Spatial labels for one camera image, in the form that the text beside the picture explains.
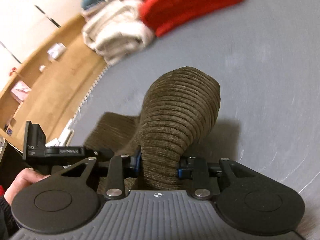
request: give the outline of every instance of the brown corduroy fabric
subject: brown corduroy fabric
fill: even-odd
[[[140,116],[106,113],[88,137],[90,148],[111,148],[132,155],[141,146],[139,188],[179,189],[179,159],[214,126],[220,86],[198,69],[183,67],[158,78],[149,88]],[[126,186],[131,187],[132,180]]]

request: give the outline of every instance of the white wall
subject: white wall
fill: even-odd
[[[57,27],[34,5],[59,25],[81,11],[81,0],[0,0],[0,41],[23,62]],[[8,72],[19,63],[0,45],[0,90]]]

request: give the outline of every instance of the dark sleeve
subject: dark sleeve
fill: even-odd
[[[18,226],[14,220],[11,207],[5,198],[0,197],[0,239],[7,239],[18,231]]]

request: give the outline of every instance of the person's arm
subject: person's arm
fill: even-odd
[[[18,226],[11,213],[11,203],[22,189],[47,176],[41,175],[32,168],[22,170],[14,179],[4,196],[0,197],[0,239],[7,239],[18,231]]]

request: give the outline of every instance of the human hand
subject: human hand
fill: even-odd
[[[13,198],[25,187],[30,186],[33,183],[41,181],[42,179],[50,175],[42,175],[34,171],[33,168],[24,169],[19,172],[17,177],[14,179],[8,190],[4,193],[5,200],[11,205]]]

